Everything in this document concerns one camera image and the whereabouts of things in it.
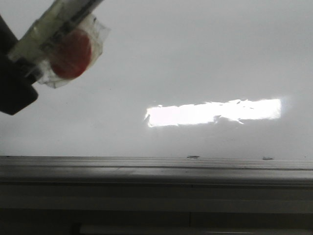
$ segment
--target dark mark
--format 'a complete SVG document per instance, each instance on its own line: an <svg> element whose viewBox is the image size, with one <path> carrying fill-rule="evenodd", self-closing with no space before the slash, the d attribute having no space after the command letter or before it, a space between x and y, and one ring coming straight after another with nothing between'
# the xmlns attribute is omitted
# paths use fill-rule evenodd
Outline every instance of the dark mark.
<svg viewBox="0 0 313 235"><path fill-rule="evenodd" d="M263 157L262 159L263 160L274 160L274 158L271 158L271 157Z"/></svg>
<svg viewBox="0 0 313 235"><path fill-rule="evenodd" d="M196 155L190 155L188 156L187 158L190 158L190 159L198 159L200 156L196 156Z"/></svg>
<svg viewBox="0 0 313 235"><path fill-rule="evenodd" d="M144 119L144 123L149 123L149 121L150 121L150 114Z"/></svg>

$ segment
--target white wall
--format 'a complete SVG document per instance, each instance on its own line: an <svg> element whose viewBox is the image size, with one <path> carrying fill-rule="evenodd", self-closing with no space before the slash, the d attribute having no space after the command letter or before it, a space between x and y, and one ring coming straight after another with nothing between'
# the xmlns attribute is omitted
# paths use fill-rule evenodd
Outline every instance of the white wall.
<svg viewBox="0 0 313 235"><path fill-rule="evenodd" d="M20 38L51 0L1 0ZM313 1L105 0L112 31L80 78L11 117L0 154L313 159ZM146 109L280 99L281 117L148 127Z"/></svg>

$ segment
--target plastic bag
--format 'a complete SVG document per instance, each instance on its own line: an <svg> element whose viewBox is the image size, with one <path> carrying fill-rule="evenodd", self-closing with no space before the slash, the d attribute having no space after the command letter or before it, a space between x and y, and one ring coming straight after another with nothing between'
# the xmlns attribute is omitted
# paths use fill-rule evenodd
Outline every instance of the plastic bag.
<svg viewBox="0 0 313 235"><path fill-rule="evenodd" d="M87 16L41 62L45 76L38 82L58 88L79 77L102 54L109 32L94 15Z"/></svg>
<svg viewBox="0 0 313 235"><path fill-rule="evenodd" d="M90 14L102 1L55 0L9 51L8 58L22 65L25 77L32 74L39 83L53 88L67 84L102 53L110 30Z"/></svg>

